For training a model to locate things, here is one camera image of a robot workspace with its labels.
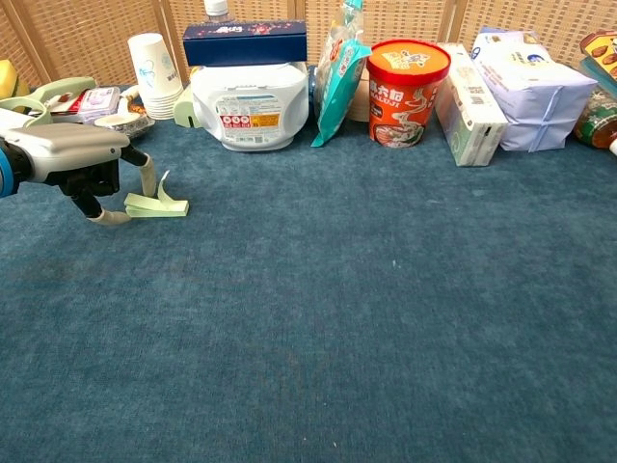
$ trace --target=robotic arm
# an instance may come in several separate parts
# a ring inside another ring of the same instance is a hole
[[[96,197],[120,190],[119,159],[140,168],[142,189],[152,197],[156,173],[150,156],[124,134],[77,123],[52,123],[0,132],[0,198],[22,181],[59,186],[86,217],[101,225],[128,222],[124,212],[104,209]]]

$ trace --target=wicker wall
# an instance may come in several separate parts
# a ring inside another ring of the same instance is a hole
[[[580,41],[617,26],[617,1],[469,0],[461,19],[460,33],[454,30],[452,39],[468,50],[482,26],[534,30],[555,61],[576,67],[582,59]]]
[[[305,18],[315,63],[341,0],[230,0],[240,20]],[[396,37],[461,41],[469,49],[483,25],[533,29],[558,61],[576,65],[589,32],[615,27],[615,0],[364,0],[364,41]],[[204,19],[202,0],[0,0],[0,59],[32,85],[92,75],[99,84],[135,81],[126,40],[159,31],[187,80],[182,34]]]
[[[26,52],[26,43],[20,40],[17,32],[21,26],[14,22],[14,12],[9,10],[9,5],[0,3],[0,60],[9,59],[17,69],[19,76],[31,86],[39,85],[44,77],[41,77],[35,68],[34,60]]]
[[[426,41],[445,39],[445,31],[441,31],[443,24],[449,22],[452,3],[447,0],[365,0],[363,41],[372,45],[401,37]],[[324,39],[339,4],[338,0],[306,1],[304,11],[308,60],[311,63],[319,61]]]

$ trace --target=plastic container label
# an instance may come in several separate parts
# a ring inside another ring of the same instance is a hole
[[[282,104],[274,95],[223,96],[216,111],[230,142],[270,143],[282,135]]]

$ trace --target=woven rattan panel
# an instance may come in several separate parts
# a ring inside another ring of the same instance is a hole
[[[126,41],[159,31],[150,0],[23,2],[59,77],[90,75],[99,85],[135,82]]]
[[[577,66],[580,40],[617,26],[615,0],[469,0],[458,41],[470,50],[482,26],[534,30],[553,60]]]
[[[182,46],[182,36],[186,26],[204,22],[205,10],[203,0],[168,0],[171,14],[174,21],[175,31],[172,31],[173,39],[180,43],[181,57],[178,57],[181,66],[188,68],[184,47]],[[229,9],[237,20],[240,21],[259,21],[262,19],[287,19],[291,17],[287,8],[286,0],[276,0],[272,2],[261,2],[257,0],[241,1],[235,0],[228,2]]]
[[[307,0],[308,60],[319,61],[324,39],[341,1]],[[436,41],[442,18],[449,17],[445,0],[365,0],[366,44],[395,38]]]
[[[37,70],[30,62],[30,58],[26,54],[22,43],[17,37],[17,33],[13,29],[13,26],[9,22],[1,6],[0,31],[2,31],[2,40],[0,40],[0,60],[11,60],[20,78],[28,82],[30,86],[39,85],[41,82]]]

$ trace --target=navy blue box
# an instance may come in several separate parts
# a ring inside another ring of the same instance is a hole
[[[253,66],[307,60],[305,21],[193,24],[186,28],[189,66]]]

